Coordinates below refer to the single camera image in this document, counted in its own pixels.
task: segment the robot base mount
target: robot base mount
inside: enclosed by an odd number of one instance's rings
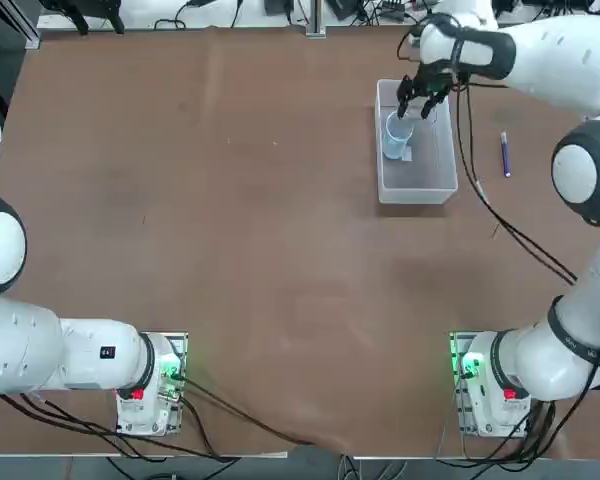
[[[451,332],[449,345],[462,435],[506,437],[530,408],[530,397],[514,398],[496,381],[491,367],[495,332]],[[525,422],[512,437],[524,437]]]
[[[116,392],[120,433],[138,436],[163,436],[179,433],[182,426],[180,396],[184,382],[171,375],[185,376],[187,360],[187,333],[145,332],[154,351],[154,368],[151,380],[144,390],[136,390],[130,398]]]

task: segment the clear cup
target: clear cup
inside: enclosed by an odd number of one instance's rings
[[[395,111],[389,114],[382,137],[382,152],[387,158],[404,159],[407,142],[413,134],[414,123],[414,120],[406,115],[398,118]]]

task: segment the tabletop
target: tabletop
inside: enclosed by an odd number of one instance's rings
[[[414,73],[396,59],[402,33],[46,39],[26,55],[0,154],[0,195],[29,235],[9,295],[59,316],[187,331],[189,376],[296,437],[432,456],[454,387],[449,332],[527,325],[565,286],[502,229],[492,237],[461,168],[444,207],[378,204],[375,85]],[[492,204],[577,272],[600,232],[561,203],[550,158],[578,118],[510,90],[472,99]],[[110,392],[53,398],[115,422]],[[191,398],[222,452],[291,447]],[[202,448],[184,427],[166,440]],[[0,453],[110,452],[0,402]],[[442,453],[462,453],[455,415]],[[600,458],[600,392],[552,456]]]

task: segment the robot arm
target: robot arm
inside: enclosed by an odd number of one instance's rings
[[[447,81],[439,94],[441,79],[450,74],[461,82],[476,74],[588,116],[556,145],[552,180],[569,208],[600,226],[599,16],[554,17],[497,29],[490,2],[446,0],[421,29],[419,46],[422,63],[398,90],[401,107],[416,96],[428,96],[430,103],[443,98],[448,85],[456,83]],[[465,373],[471,377],[467,388],[478,434],[509,434],[531,397],[551,401],[581,393],[599,348],[600,247],[540,322],[476,335],[465,355],[470,361]]]
[[[19,277],[26,252],[24,225],[0,198],[0,294]],[[183,374],[183,362],[164,334],[109,319],[59,319],[0,295],[0,394],[115,390],[119,429],[164,435],[181,423],[181,382],[171,374]]]

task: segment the purple marker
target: purple marker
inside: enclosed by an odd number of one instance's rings
[[[500,145],[502,146],[502,166],[504,167],[504,176],[511,176],[511,164],[509,163],[509,144],[507,143],[507,132],[500,134]]]

